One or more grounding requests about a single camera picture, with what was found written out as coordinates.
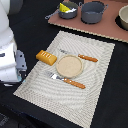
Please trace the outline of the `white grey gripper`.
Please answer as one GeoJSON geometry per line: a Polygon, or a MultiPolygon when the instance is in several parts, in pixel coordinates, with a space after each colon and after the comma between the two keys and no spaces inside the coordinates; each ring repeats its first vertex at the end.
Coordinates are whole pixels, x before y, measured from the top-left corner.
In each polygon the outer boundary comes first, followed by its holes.
{"type": "Polygon", "coordinates": [[[20,82],[26,75],[27,65],[22,51],[13,47],[0,51],[0,82],[20,82]]]}

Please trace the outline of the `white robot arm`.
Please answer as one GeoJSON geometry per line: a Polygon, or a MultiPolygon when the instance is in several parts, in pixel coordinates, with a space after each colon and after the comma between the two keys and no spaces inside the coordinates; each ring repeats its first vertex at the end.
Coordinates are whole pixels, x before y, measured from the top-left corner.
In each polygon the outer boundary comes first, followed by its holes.
{"type": "Polygon", "coordinates": [[[17,49],[8,16],[20,11],[23,0],[0,0],[0,83],[18,84],[25,79],[27,65],[22,51],[17,49]]]}

